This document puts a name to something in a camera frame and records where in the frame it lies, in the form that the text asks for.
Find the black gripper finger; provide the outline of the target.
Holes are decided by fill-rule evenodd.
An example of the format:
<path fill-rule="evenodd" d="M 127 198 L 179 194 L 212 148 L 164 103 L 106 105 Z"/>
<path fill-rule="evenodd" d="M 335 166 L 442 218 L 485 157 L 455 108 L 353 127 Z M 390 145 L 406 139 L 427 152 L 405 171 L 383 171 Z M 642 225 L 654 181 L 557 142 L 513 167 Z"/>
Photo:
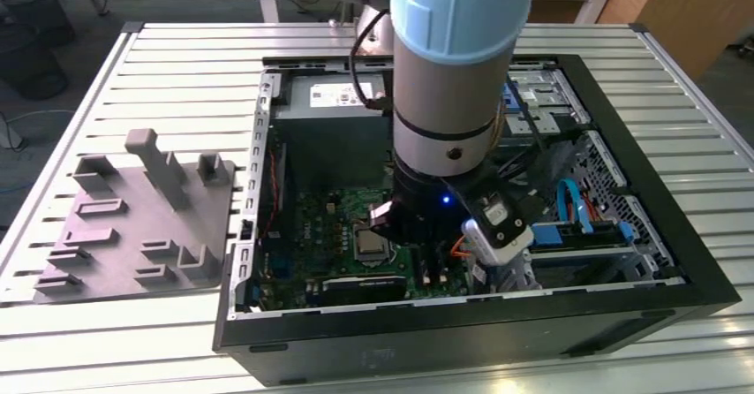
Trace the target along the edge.
<path fill-rule="evenodd" d="M 399 245 L 413 242 L 410 224 L 410 215 L 399 202 L 387 201 L 370 206 L 369 229 L 390 242 Z"/>

